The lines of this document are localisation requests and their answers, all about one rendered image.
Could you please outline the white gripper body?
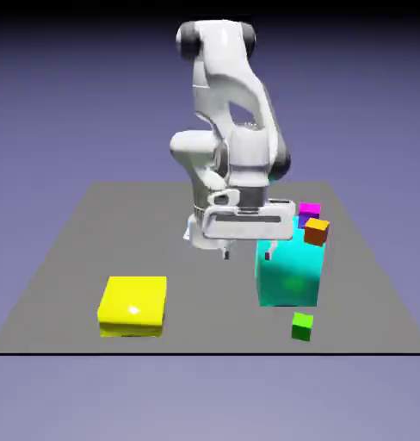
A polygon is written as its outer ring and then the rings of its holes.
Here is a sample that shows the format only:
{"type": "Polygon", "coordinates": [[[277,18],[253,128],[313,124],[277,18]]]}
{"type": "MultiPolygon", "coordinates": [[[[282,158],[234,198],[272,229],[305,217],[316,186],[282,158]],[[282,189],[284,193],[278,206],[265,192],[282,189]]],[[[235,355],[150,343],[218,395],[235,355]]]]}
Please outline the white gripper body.
{"type": "Polygon", "coordinates": [[[259,208],[211,205],[204,212],[202,232],[209,239],[290,240],[295,211],[293,201],[282,199],[259,208]]]}

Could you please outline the small orange cube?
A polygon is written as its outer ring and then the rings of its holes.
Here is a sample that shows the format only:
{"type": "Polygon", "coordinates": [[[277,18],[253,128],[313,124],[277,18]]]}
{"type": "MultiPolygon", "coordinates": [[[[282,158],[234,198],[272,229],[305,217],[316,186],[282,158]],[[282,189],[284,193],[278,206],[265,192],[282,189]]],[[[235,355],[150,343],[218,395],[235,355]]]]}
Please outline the small orange cube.
{"type": "Polygon", "coordinates": [[[327,220],[309,218],[304,228],[304,242],[322,247],[328,237],[330,223],[327,220]]]}

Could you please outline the small magenta cube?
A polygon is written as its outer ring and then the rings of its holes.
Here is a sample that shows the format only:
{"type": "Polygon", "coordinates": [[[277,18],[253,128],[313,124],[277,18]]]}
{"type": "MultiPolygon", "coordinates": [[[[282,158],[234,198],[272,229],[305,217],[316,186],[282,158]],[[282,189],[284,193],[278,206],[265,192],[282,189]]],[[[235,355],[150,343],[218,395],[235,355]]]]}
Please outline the small magenta cube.
{"type": "Polygon", "coordinates": [[[310,218],[320,217],[322,205],[314,202],[300,202],[298,228],[304,228],[310,218]]]}

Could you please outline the small green cube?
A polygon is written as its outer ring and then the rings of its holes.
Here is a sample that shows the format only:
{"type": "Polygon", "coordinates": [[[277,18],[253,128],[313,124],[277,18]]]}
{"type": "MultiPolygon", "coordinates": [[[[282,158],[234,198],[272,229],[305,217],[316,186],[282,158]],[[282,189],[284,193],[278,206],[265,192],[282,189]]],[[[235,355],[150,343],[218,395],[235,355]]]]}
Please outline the small green cube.
{"type": "Polygon", "coordinates": [[[299,341],[309,342],[312,335],[313,316],[295,312],[292,321],[291,337],[299,341]]]}

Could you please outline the large cyan box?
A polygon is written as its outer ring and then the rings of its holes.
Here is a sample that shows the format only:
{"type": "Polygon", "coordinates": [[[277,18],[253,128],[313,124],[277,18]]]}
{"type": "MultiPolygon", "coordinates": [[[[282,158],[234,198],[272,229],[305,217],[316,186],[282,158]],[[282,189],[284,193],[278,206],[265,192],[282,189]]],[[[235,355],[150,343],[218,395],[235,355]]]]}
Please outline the large cyan box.
{"type": "Polygon", "coordinates": [[[293,237],[277,242],[266,259],[269,240],[256,242],[255,282],[262,307],[315,307],[318,302],[320,277],[325,247],[304,241],[305,231],[293,218],[293,237]]]}

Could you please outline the large yellow box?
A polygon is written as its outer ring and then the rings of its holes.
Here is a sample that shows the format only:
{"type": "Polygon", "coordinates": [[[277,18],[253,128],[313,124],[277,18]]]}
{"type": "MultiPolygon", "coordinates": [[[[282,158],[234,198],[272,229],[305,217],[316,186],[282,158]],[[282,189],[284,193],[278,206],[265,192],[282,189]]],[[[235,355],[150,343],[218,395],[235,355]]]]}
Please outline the large yellow box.
{"type": "Polygon", "coordinates": [[[166,296],[166,276],[111,276],[97,309],[101,337],[161,337],[166,296]]]}

